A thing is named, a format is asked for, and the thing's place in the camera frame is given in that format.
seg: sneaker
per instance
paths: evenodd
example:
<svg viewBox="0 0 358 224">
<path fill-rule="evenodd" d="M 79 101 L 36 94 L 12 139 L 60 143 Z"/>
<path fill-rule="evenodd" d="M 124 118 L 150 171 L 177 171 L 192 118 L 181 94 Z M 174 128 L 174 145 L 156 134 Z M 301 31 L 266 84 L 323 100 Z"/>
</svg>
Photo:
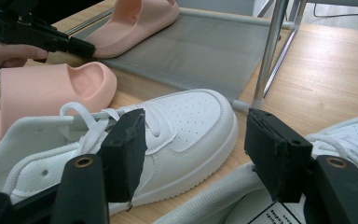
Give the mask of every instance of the sneaker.
<svg viewBox="0 0 358 224">
<path fill-rule="evenodd" d="M 305 138 L 313 144 L 313 157 L 338 156 L 358 167 L 358 118 L 342 121 Z"/>
<path fill-rule="evenodd" d="M 80 117 L 65 116 L 71 108 Z M 134 206 L 197 186 L 221 166 L 237 140 L 236 116 L 216 91 L 182 91 L 106 109 L 98 121 L 81 105 L 69 104 L 61 117 L 24 118 L 10 127 L 0 142 L 0 190 L 17 203 L 59 183 L 67 161 L 99 150 L 109 117 L 119 119 L 136 108 L 145 110 L 148 150 Z M 110 203 L 109 208 L 113 214 L 127 209 L 127 204 Z"/>
<path fill-rule="evenodd" d="M 334 155 L 358 166 L 358 118 L 340 122 L 306 137 L 312 155 Z M 201 194 L 159 218 L 163 223 L 305 223 L 305 197 L 299 203 L 275 203 L 246 163 Z"/>
</svg>

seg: wooden surface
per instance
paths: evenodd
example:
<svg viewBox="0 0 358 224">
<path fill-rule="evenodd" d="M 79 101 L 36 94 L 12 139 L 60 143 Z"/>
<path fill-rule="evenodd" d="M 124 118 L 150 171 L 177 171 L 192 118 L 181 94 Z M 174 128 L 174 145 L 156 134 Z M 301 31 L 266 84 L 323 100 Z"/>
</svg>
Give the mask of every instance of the wooden surface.
<svg viewBox="0 0 358 224">
<path fill-rule="evenodd" d="M 114 1 L 58 22 L 65 31 L 86 18 L 104 11 Z M 82 59 L 63 53 L 50 53 L 49 64 L 79 66 Z M 29 62 L 28 66 L 40 65 Z M 177 90 L 157 82 L 113 70 L 118 87 L 113 108 L 136 104 Z M 243 90 L 240 100 L 252 102 L 259 66 Z M 282 67 L 268 92 L 264 110 L 274 114 L 302 135 L 315 133 L 339 121 L 358 116 L 358 31 L 304 24 L 301 26 Z M 231 170 L 249 161 L 244 155 L 246 116 L 236 111 L 240 133 L 235 149 L 223 166 L 192 190 L 172 199 L 134 207 L 111 216 L 112 223 L 151 223 L 194 195 L 208 188 Z"/>
</svg>

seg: pink slide sandal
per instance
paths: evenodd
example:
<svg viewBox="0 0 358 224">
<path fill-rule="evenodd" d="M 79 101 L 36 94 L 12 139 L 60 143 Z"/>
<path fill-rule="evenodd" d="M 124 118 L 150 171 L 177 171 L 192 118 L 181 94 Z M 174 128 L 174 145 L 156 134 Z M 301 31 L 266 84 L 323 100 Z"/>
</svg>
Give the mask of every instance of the pink slide sandal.
<svg viewBox="0 0 358 224">
<path fill-rule="evenodd" d="M 69 102 L 101 111 L 110 105 L 117 87 L 115 74 L 102 63 L 4 68 L 0 80 L 0 140 L 17 119 L 59 115 Z"/>
<path fill-rule="evenodd" d="M 117 57 L 178 16 L 175 0 L 117 0 L 110 20 L 85 40 L 95 46 L 95 58 Z"/>
</svg>

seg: shoelace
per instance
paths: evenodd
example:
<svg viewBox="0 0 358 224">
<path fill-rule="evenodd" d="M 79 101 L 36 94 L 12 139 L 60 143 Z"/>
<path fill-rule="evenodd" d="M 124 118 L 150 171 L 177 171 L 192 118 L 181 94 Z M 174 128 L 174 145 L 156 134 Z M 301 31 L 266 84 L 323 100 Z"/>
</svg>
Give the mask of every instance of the shoelace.
<svg viewBox="0 0 358 224">
<path fill-rule="evenodd" d="M 120 110 L 106 108 L 102 110 L 102 113 L 94 114 L 93 116 L 93 114 L 91 114 L 82 104 L 71 102 L 62 106 L 60 115 L 66 116 L 70 109 L 75 110 L 77 114 L 86 122 L 86 125 L 89 128 L 86 134 L 79 140 L 79 148 L 74 154 L 74 157 L 76 157 L 90 153 L 90 148 L 92 148 L 97 141 L 106 134 L 110 118 L 118 121 L 122 115 L 132 111 L 135 107 L 122 107 Z M 153 116 L 145 116 L 145 125 L 146 129 L 154 136 L 159 136 L 158 121 Z"/>
<path fill-rule="evenodd" d="M 338 153 L 339 157 L 348 159 L 358 166 L 358 150 L 352 150 L 350 148 L 344 147 L 336 139 L 322 134 L 317 134 L 317 133 L 310 134 L 306 138 L 310 142 L 320 141 L 326 143 L 331 147 L 324 147 L 323 150 L 336 152 Z M 351 143 L 352 145 L 358 147 L 358 137 L 346 136 L 344 138 L 341 138 L 341 140 L 347 141 L 348 143 Z M 319 153 L 316 150 L 313 150 L 312 154 L 319 155 Z"/>
</svg>

